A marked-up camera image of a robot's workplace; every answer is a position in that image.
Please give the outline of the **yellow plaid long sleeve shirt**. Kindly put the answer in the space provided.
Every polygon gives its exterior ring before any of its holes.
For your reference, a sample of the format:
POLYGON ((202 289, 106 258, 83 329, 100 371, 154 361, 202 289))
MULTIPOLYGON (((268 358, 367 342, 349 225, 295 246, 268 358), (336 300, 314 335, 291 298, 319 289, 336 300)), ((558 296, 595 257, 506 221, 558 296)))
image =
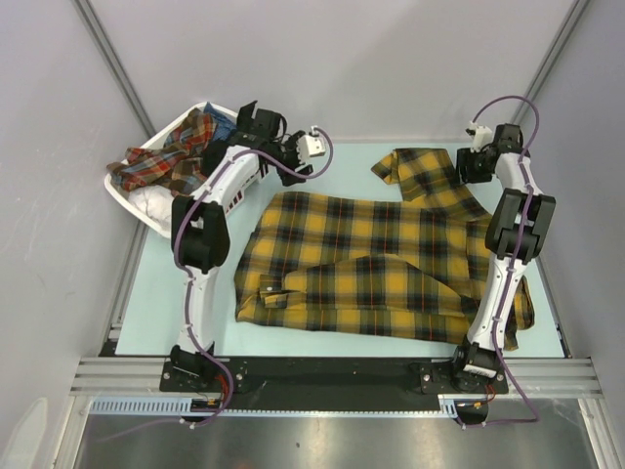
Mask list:
POLYGON ((445 149, 373 167, 398 202, 275 195, 234 275, 240 321, 460 343, 485 291, 489 213, 445 149))

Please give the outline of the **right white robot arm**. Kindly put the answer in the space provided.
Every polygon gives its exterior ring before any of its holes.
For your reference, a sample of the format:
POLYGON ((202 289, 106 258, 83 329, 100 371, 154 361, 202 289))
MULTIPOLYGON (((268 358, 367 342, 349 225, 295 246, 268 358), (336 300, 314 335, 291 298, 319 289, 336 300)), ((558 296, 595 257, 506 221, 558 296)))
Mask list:
POLYGON ((524 272, 543 248, 556 200, 538 188, 519 126, 500 124, 490 130, 472 121, 467 133, 473 140, 457 152, 459 181, 478 184, 497 178, 502 187, 484 238, 490 253, 484 294, 450 368, 454 388, 473 393, 505 376, 506 323, 524 272))

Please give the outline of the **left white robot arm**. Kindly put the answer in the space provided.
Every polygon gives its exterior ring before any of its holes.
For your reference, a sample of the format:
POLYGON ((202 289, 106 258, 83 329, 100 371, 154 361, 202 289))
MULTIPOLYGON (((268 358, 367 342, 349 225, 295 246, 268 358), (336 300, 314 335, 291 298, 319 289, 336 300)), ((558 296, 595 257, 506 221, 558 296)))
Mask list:
POLYGON ((179 194, 172 203, 171 241, 175 264, 188 276, 184 329, 170 354, 172 377, 194 390, 209 388, 230 371, 211 353, 213 337, 206 304, 212 300, 220 267, 229 255, 230 238, 224 202, 272 165, 282 183, 291 186, 313 178, 310 158, 325 153, 317 128, 293 135, 276 112, 242 107, 234 121, 218 121, 214 112, 192 109, 167 138, 177 162, 196 158, 206 183, 198 196, 179 194))

